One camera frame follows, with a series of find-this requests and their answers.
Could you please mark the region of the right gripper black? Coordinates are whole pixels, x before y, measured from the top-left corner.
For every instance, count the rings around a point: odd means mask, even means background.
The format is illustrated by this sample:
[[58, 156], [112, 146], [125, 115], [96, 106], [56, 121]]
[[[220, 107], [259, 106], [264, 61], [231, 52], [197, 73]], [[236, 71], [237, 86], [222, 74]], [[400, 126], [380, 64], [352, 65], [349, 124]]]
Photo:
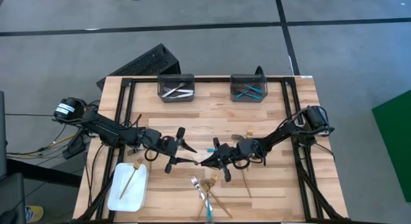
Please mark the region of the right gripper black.
[[231, 181], [231, 173], [228, 169], [228, 165], [232, 164], [236, 169], [243, 170], [247, 168], [247, 165], [237, 165], [237, 162], [246, 160], [245, 156], [240, 153], [239, 148], [230, 147], [228, 144], [220, 144], [217, 137], [214, 138], [214, 153], [203, 160], [200, 165], [209, 168], [222, 169], [224, 173], [224, 179], [226, 182]]

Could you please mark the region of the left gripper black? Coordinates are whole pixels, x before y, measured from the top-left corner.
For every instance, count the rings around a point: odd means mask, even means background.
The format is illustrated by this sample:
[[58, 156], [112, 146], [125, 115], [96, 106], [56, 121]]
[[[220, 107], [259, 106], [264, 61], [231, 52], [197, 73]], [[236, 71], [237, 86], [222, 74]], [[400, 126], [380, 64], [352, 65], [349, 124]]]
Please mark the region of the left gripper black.
[[143, 146], [146, 148], [144, 157], [148, 162], [155, 161], [159, 154], [163, 154], [169, 157], [169, 161], [164, 169], [165, 173], [170, 173], [172, 165], [179, 163], [194, 162], [194, 160], [183, 159], [176, 157], [176, 153], [179, 147], [196, 153], [197, 151], [190, 147], [183, 136], [185, 129], [180, 127], [177, 131], [176, 138], [171, 136], [161, 137], [161, 134], [157, 130], [146, 129], [143, 132]]

